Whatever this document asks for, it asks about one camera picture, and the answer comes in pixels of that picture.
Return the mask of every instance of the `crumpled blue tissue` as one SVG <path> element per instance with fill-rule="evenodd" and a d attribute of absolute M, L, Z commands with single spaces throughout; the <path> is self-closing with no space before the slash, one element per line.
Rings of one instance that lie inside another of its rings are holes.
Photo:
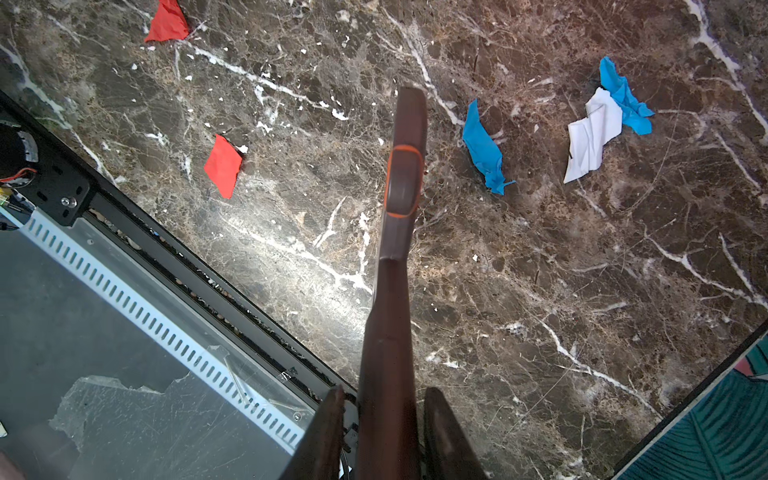
<path fill-rule="evenodd" d="M 472 163 L 480 170 L 480 173 L 485 175 L 485 186 L 490 188 L 494 194 L 503 195 L 504 187 L 515 181 L 507 182 L 504 179 L 502 151 L 498 149 L 491 136 L 480 124 L 477 100 L 469 104 L 462 139 L 467 144 Z"/>
<path fill-rule="evenodd" d="M 619 76 L 616 64 L 608 57 L 600 60 L 600 83 L 621 107 L 621 123 L 632 127 L 638 135 L 649 134 L 651 125 L 646 117 L 653 115 L 653 111 L 645 103 L 637 101 L 629 88 L 627 77 Z"/>

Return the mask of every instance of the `wire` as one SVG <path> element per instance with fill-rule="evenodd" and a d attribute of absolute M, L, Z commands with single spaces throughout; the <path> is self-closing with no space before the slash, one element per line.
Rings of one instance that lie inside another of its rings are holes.
<path fill-rule="evenodd" d="M 38 171 L 35 170 L 34 168 L 24 167 L 21 170 L 19 170 L 18 172 L 16 172 L 16 175 L 13 175 L 11 177 L 6 177 L 6 178 L 0 178 L 0 183 L 7 184 L 9 181 L 13 181 L 13 180 L 16 180 L 19 177 L 22 177 L 27 172 L 32 172 L 33 174 L 38 173 Z"/>
<path fill-rule="evenodd" d="M 344 453 L 344 447 L 341 448 L 341 468 L 344 469 L 344 473 L 341 478 L 343 480 L 349 480 L 349 463 L 346 461 L 346 453 Z"/>

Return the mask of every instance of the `bolt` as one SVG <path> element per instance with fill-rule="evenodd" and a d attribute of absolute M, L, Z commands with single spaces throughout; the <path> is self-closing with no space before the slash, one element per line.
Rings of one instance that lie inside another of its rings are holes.
<path fill-rule="evenodd" d="M 65 207 L 75 208 L 78 205 L 78 199 L 75 197 L 62 197 L 61 204 Z"/>

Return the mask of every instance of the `white paper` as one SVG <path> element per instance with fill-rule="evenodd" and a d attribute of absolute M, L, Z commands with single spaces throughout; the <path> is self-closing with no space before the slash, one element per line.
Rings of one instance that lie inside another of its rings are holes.
<path fill-rule="evenodd" d="M 571 149 L 564 184 L 597 170 L 603 145 L 621 133 L 621 107 L 607 90 L 598 87 L 586 107 L 587 117 L 568 125 Z"/>

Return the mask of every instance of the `red paper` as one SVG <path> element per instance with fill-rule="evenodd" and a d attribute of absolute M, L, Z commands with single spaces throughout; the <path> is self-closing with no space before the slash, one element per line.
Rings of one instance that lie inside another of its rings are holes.
<path fill-rule="evenodd" d="M 187 20 L 176 0 L 160 0 L 144 41 L 184 40 L 190 34 Z"/>
<path fill-rule="evenodd" d="M 230 145 L 221 135 L 216 136 L 214 149 L 210 152 L 208 162 L 204 170 L 208 177 L 219 187 L 219 193 L 224 198 L 232 198 L 232 192 L 235 190 L 235 180 L 237 172 L 240 171 L 240 164 L 243 158 L 235 147 Z"/>

